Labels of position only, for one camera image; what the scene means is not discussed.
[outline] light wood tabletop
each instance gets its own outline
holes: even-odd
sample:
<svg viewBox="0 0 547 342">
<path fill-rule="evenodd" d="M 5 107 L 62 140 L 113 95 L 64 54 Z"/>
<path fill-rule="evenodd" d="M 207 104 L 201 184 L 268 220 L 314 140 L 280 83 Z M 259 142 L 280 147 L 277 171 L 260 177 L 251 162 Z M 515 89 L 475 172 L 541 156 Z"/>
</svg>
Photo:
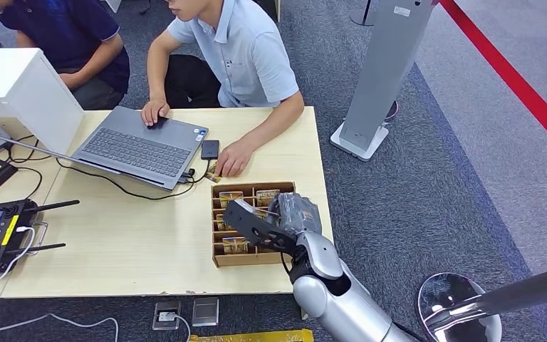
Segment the light wood tabletop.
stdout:
<svg viewBox="0 0 547 342">
<path fill-rule="evenodd" d="M 270 112 L 268 108 L 201 109 L 173 110 L 170 115 L 208 127 L 206 139 L 220 140 L 223 148 L 258 125 Z M 73 148 L 107 114 L 88 113 Z M 190 165 L 202 175 L 206 162 L 200 160 L 198 152 Z M 100 174 L 135 193 L 167 194 L 126 177 Z M 242 176 L 223 179 L 219 184 L 270 181 L 295 182 L 297 192 L 319 206 L 323 234 L 332 239 L 313 108 L 306 108 L 283 135 L 257 150 Z M 50 224 L 45 244 L 65 242 L 67 246 L 23 258 L 10 274 L 2 296 L 292 292 L 280 264 L 215 267 L 210 211 L 212 185 L 213 182 L 202 180 L 187 194 L 153 202 L 130 197 L 105 180 L 61 169 L 46 203 L 80 200 L 80 204 L 45 213 L 44 220 Z M 186 187 L 178 185 L 175 192 Z"/>
<path fill-rule="evenodd" d="M 19 139 L 30 135 L 30 132 L 22 125 L 17 119 L 0 118 L 0 125 L 2 125 L 7 133 L 12 138 Z M 24 141 L 28 144 L 34 144 L 34 138 L 30 138 Z M 11 150 L 14 158 L 25 158 L 30 153 L 29 150 L 23 147 L 14 146 Z M 45 157 L 43 153 L 35 152 L 32 158 Z M 7 151 L 0 151 L 0 160 L 7 160 Z M 43 175 L 43 181 L 41 186 L 37 189 L 31 199 L 39 205 L 45 202 L 47 194 L 51 189 L 51 185 L 56 179 L 56 175 L 60 170 L 60 167 L 53 161 L 53 158 L 42 161 L 29 161 L 24 164 L 14 164 L 18 167 L 31 167 L 38 170 Z M 0 203 L 10 202 L 16 200 L 22 200 L 28 196 L 38 184 L 38 175 L 30 170 L 19 170 L 11 176 L 9 180 L 0 187 Z M 8 281 L 7 276 L 0 280 L 0 295 Z"/>
</svg>

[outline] floor socket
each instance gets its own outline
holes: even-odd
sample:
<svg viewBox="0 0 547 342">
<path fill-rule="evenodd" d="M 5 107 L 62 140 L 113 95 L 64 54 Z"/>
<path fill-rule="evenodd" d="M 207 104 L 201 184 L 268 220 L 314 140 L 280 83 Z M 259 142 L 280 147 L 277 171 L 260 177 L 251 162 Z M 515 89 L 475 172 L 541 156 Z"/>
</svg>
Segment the floor socket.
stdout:
<svg viewBox="0 0 547 342">
<path fill-rule="evenodd" d="M 179 319 L 173 318 L 173 314 L 180 315 L 180 312 L 180 301 L 156 303 L 152 330 L 177 330 L 179 328 Z"/>
<path fill-rule="evenodd" d="M 217 297 L 196 298 L 192 326 L 216 326 L 219 324 L 219 299 Z"/>
</svg>

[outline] robotic arm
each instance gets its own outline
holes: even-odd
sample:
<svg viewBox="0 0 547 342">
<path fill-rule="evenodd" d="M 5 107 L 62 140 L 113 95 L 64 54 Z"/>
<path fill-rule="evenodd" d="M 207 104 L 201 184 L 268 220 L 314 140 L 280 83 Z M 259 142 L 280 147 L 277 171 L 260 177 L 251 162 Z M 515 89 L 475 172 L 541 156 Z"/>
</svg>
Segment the robotic arm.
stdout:
<svg viewBox="0 0 547 342">
<path fill-rule="evenodd" d="M 243 200 L 230 202 L 227 224 L 252 244 L 289 254 L 287 270 L 298 305 L 339 342 L 408 342 L 370 292 L 321 234 L 318 208 L 298 194 L 280 194 L 267 220 Z"/>
</svg>

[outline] white wire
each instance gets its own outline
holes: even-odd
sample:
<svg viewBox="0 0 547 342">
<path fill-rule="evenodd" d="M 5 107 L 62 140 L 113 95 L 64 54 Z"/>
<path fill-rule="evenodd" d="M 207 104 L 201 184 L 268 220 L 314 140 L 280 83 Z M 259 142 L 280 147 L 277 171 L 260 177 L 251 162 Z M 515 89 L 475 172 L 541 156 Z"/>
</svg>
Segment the white wire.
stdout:
<svg viewBox="0 0 547 342">
<path fill-rule="evenodd" d="M 97 323 L 94 323 L 94 324 L 80 324 L 80 323 L 73 322 L 73 321 L 71 321 L 69 319 L 66 319 L 66 318 L 61 318 L 60 316 L 57 316 L 53 313 L 48 313 L 46 315 L 42 315 L 41 317 L 37 317 L 37 318 L 31 319 L 29 321 L 24 321 L 24 322 L 20 322 L 20 323 L 16 323 L 16 324 L 11 324 L 10 326 L 4 326 L 4 327 L 0 328 L 0 331 L 8 330 L 8 329 L 11 329 L 11 328 L 17 328 L 19 326 L 25 326 L 26 324 L 34 323 L 36 321 L 40 321 L 41 319 L 49 317 L 49 316 L 51 316 L 55 319 L 58 319 L 59 321 L 70 323 L 70 324 L 73 324 L 74 326 L 78 326 L 78 327 L 81 327 L 81 328 L 92 328 L 92 327 L 98 326 L 98 325 L 100 325 L 100 324 L 102 324 L 106 321 L 112 321 L 112 322 L 114 322 L 114 327 L 116 327 L 116 332 L 115 332 L 115 335 L 114 335 L 114 342 L 118 342 L 118 322 L 115 319 L 113 319 L 112 317 L 108 317 L 108 318 L 103 319 L 103 320 L 101 320 Z"/>
<path fill-rule="evenodd" d="M 14 262 L 18 261 L 21 257 L 23 257 L 28 251 L 28 249 L 30 248 L 30 246 L 32 246 L 36 232 L 34 228 L 32 227 L 19 227 L 18 229 L 23 229 L 23 228 L 25 228 L 25 230 L 30 230 L 30 233 L 31 233 L 30 240 L 28 241 L 28 244 L 26 245 L 26 248 L 24 249 L 24 251 L 21 252 L 18 256 L 16 256 L 13 260 L 11 260 L 11 262 L 9 262 L 9 265 L 7 265 L 7 269 L 0 276 L 0 280 L 3 279 L 9 273 L 9 270 L 14 265 Z"/>
<path fill-rule="evenodd" d="M 185 318 L 183 318 L 183 317 L 181 317 L 181 316 L 179 316 L 179 315 L 177 315 L 177 314 L 175 314 L 175 313 L 173 314 L 173 317 L 177 317 L 177 318 L 179 318 L 180 320 L 182 320 L 183 323 L 185 323 L 185 326 L 187 327 L 187 340 L 186 340 L 186 342 L 189 342 L 189 338 L 192 337 L 192 331 L 189 329 L 189 324 L 187 323 L 187 321 L 185 320 Z"/>
</svg>

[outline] laptop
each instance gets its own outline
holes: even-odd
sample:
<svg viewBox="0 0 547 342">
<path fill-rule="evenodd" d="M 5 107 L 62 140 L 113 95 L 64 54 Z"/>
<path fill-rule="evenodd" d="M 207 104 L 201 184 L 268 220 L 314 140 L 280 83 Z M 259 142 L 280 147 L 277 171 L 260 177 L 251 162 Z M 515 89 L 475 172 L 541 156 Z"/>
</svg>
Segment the laptop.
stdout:
<svg viewBox="0 0 547 342">
<path fill-rule="evenodd" d="M 118 106 L 72 157 L 15 140 L 0 139 L 173 190 L 208 131 L 205 127 L 167 118 L 158 118 L 158 123 L 148 128 L 136 110 Z"/>
</svg>

